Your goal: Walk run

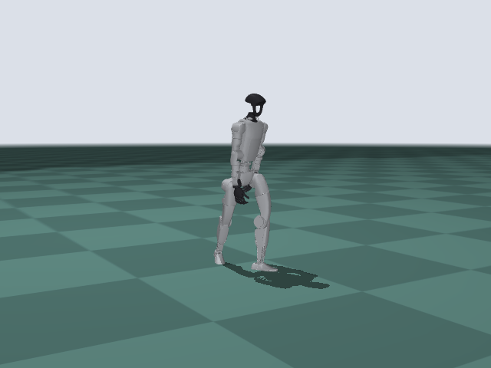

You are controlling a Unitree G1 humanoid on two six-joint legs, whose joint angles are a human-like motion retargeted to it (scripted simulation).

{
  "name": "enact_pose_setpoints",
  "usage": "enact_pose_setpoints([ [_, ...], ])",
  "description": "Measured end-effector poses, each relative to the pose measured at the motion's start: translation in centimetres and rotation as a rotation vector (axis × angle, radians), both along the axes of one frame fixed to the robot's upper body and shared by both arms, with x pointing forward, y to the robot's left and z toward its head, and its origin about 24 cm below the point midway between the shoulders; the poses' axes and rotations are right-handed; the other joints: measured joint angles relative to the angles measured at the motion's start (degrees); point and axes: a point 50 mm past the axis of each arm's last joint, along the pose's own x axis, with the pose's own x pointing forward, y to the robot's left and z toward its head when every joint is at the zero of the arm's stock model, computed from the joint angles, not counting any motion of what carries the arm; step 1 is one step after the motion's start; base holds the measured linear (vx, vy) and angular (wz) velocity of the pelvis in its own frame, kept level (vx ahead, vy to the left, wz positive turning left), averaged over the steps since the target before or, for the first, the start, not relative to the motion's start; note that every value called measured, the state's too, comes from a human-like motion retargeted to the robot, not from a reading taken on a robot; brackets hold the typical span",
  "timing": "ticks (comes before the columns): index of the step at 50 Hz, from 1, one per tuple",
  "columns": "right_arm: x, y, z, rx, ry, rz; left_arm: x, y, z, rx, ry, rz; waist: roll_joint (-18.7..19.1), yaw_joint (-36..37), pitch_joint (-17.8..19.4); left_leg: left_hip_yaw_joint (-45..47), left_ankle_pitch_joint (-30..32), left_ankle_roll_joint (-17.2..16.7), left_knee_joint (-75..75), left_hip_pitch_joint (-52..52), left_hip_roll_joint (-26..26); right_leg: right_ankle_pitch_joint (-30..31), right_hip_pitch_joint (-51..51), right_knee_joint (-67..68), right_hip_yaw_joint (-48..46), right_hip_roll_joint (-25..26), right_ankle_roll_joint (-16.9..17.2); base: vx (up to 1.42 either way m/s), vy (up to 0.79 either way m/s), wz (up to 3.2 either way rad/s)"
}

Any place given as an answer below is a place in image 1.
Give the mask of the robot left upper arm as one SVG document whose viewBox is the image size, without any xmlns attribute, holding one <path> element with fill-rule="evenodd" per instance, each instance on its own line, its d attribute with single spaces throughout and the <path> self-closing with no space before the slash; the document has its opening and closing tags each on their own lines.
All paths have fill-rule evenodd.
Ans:
<svg viewBox="0 0 491 368">
<path fill-rule="evenodd" d="M 258 151 L 258 156 L 263 156 L 264 153 L 265 153 L 265 147 L 262 146 L 264 140 L 265 140 L 265 134 L 266 134 L 266 131 L 268 129 L 268 124 L 267 123 L 263 123 L 264 124 L 264 130 L 263 130 L 263 135 L 262 135 L 262 140 L 261 140 L 261 143 L 260 143 L 260 147 L 259 147 L 259 151 Z"/>
</svg>

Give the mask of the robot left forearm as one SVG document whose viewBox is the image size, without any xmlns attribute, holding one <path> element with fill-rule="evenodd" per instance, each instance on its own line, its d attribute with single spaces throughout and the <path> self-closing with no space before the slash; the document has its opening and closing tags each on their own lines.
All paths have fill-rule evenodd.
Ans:
<svg viewBox="0 0 491 368">
<path fill-rule="evenodd" d="M 258 156 L 255 158 L 255 160 L 252 162 L 252 168 L 251 170 L 253 171 L 253 173 L 257 172 L 259 173 L 259 168 L 260 168 L 260 164 L 261 164 L 261 160 L 262 160 L 262 156 Z"/>
</svg>

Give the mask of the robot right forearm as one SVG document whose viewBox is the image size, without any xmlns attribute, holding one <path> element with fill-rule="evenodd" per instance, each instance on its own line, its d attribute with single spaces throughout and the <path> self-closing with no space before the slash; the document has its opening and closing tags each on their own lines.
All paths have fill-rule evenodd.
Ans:
<svg viewBox="0 0 491 368">
<path fill-rule="evenodd" d="M 237 161 L 238 158 L 238 153 L 236 151 L 232 151 L 231 158 L 230 158 L 230 163 L 232 166 L 232 184 L 234 186 L 238 185 L 238 179 L 240 179 L 241 173 L 240 173 L 240 161 Z"/>
</svg>

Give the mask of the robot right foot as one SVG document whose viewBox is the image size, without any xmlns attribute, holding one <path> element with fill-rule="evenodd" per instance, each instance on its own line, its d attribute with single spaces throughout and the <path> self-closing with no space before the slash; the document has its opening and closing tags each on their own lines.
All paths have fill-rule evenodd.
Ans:
<svg viewBox="0 0 491 368">
<path fill-rule="evenodd" d="M 214 251 L 214 257 L 215 257 L 215 263 L 216 264 L 218 264 L 218 265 L 225 264 L 224 258 L 222 256 L 222 254 L 219 253 L 219 251 L 218 251 L 218 254 L 216 254 L 216 250 Z"/>
</svg>

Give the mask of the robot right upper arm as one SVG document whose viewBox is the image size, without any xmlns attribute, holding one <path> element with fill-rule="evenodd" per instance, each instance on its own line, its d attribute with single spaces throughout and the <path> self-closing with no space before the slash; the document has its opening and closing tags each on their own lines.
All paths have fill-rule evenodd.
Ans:
<svg viewBox="0 0 491 368">
<path fill-rule="evenodd" d="M 237 160 L 243 158 L 243 152 L 239 150 L 239 147 L 241 145 L 242 134 L 245 132 L 245 129 L 246 123 L 244 122 L 237 122 L 232 125 L 232 151 L 236 151 L 238 153 Z"/>
</svg>

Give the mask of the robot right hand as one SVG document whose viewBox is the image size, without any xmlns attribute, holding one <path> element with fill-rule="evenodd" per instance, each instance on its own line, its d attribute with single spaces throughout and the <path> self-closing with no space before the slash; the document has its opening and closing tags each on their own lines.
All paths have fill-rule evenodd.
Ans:
<svg viewBox="0 0 491 368">
<path fill-rule="evenodd" d="M 236 201 L 237 203 L 239 203 L 239 204 L 243 204 L 243 205 L 245 205 L 245 204 L 247 204 L 248 202 L 247 202 L 247 201 L 244 199 L 244 197 L 243 197 L 243 196 L 245 196 L 247 199 L 249 199 L 249 197 L 248 197 L 248 196 L 247 196 L 247 195 L 246 195 L 246 194 L 243 192 L 243 190 L 241 189 L 241 186 L 242 186 L 242 184 L 241 184 L 241 180 L 240 180 L 240 179 L 238 179 L 238 181 L 237 181 L 237 182 L 238 182 L 238 185 L 237 185 L 237 186 L 232 185 L 232 186 L 233 186 L 233 188 L 235 189 L 235 190 L 234 190 L 235 201 Z"/>
</svg>

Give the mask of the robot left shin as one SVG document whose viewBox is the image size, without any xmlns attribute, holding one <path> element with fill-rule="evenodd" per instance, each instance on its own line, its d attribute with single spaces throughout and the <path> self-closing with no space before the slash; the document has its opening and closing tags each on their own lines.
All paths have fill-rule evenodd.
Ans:
<svg viewBox="0 0 491 368">
<path fill-rule="evenodd" d="M 270 220 L 268 221 L 268 224 L 265 228 L 257 228 L 255 230 L 255 245 L 257 247 L 257 264 L 259 262 L 260 265 L 264 263 L 266 248 L 269 241 L 269 230 L 270 230 Z"/>
</svg>

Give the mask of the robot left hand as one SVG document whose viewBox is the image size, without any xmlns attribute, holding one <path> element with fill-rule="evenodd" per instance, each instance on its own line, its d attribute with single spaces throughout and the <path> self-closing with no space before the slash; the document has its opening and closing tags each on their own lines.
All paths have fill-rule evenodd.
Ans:
<svg viewBox="0 0 491 368">
<path fill-rule="evenodd" d="M 254 172 L 254 173 L 257 173 L 257 172 Z M 251 190 L 251 186 L 250 185 L 247 185 L 247 186 L 244 186 L 242 187 L 241 189 L 243 189 L 243 192 L 248 192 L 249 190 Z"/>
</svg>

